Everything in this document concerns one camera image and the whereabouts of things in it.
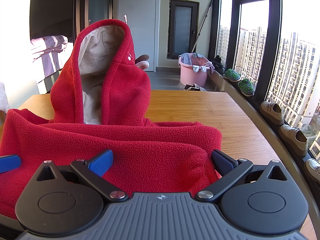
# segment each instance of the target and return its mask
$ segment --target window sill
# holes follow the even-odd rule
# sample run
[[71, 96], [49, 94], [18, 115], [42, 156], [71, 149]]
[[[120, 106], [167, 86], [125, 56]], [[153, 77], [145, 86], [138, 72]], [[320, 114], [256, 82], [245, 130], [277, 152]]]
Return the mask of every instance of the window sill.
[[282, 142], [279, 138], [278, 130], [280, 126], [261, 117], [258, 102], [253, 101], [252, 97], [247, 98], [243, 96], [237, 83], [231, 84], [231, 82], [228, 82], [220, 73], [218, 73], [220, 72], [219, 69], [215, 70], [217, 71], [213, 75], [209, 75], [209, 77], [223, 92], [227, 92], [233, 98], [256, 125], [305, 195], [308, 201], [309, 215], [313, 222], [315, 233], [317, 238], [320, 239], [320, 189], [319, 185], [311, 180], [304, 170], [304, 162], [311, 158], [310, 154], [308, 153], [303, 158], [297, 156], [290, 146], [286, 142]]

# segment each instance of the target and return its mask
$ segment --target green slipper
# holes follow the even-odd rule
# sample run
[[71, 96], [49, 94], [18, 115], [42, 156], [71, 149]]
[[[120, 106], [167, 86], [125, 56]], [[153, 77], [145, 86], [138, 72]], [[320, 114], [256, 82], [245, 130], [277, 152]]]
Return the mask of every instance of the green slipper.
[[238, 86], [241, 90], [241, 93], [244, 94], [246, 97], [253, 96], [253, 93], [254, 93], [253, 85], [249, 79], [245, 78], [244, 80], [241, 80], [238, 83]]
[[240, 80], [240, 75], [231, 68], [225, 71], [223, 77], [230, 80], [231, 82], [238, 82]]

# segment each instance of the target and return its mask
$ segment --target metal pole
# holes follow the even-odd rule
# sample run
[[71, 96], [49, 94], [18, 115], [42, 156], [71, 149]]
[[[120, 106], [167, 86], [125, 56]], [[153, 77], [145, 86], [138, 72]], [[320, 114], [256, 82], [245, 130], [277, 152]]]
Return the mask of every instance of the metal pole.
[[200, 31], [199, 31], [198, 37], [196, 38], [196, 42], [195, 42], [195, 45], [193, 46], [193, 49], [192, 49], [192, 52], [191, 52], [191, 53], [193, 53], [193, 52], [194, 52], [194, 50], [195, 50], [195, 48], [196, 48], [196, 45], [197, 45], [198, 39], [199, 39], [199, 37], [200, 37], [200, 34], [201, 34], [201, 31], [202, 31], [202, 28], [203, 28], [204, 22], [205, 22], [205, 20], [206, 20], [206, 19], [207, 19], [207, 17], [208, 17], [208, 14], [209, 14], [210, 8], [211, 8], [211, 6], [212, 6], [212, 3], [213, 3], [213, 0], [211, 0], [211, 2], [210, 2], [210, 5], [209, 5], [209, 8], [208, 8], [207, 14], [206, 14], [206, 15], [205, 15], [205, 17], [204, 17], [204, 20], [203, 20], [202, 26], [201, 26], [201, 28], [200, 28]]

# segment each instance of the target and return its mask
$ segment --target gray floor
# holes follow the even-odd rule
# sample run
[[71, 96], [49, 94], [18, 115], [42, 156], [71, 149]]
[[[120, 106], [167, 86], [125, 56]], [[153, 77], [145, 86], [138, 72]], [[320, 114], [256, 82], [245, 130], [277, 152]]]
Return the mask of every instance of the gray floor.
[[[147, 71], [147, 74], [150, 78], [152, 90], [183, 90], [185, 87], [180, 83], [179, 73]], [[208, 91], [220, 91], [219, 88], [208, 79], [204, 89]]]

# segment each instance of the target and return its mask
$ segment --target table top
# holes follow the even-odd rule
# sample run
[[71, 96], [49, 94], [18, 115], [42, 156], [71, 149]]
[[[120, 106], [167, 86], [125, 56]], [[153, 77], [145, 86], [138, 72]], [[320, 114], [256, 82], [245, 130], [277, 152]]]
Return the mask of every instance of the table top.
[[[24, 108], [53, 119], [50, 94], [33, 95], [19, 107]], [[198, 121], [213, 126], [222, 133], [221, 150], [234, 159], [247, 158], [254, 164], [268, 164], [270, 160], [279, 159], [250, 118], [224, 92], [152, 90], [145, 117], [153, 122]], [[308, 239], [316, 239], [309, 216], [301, 233]]]

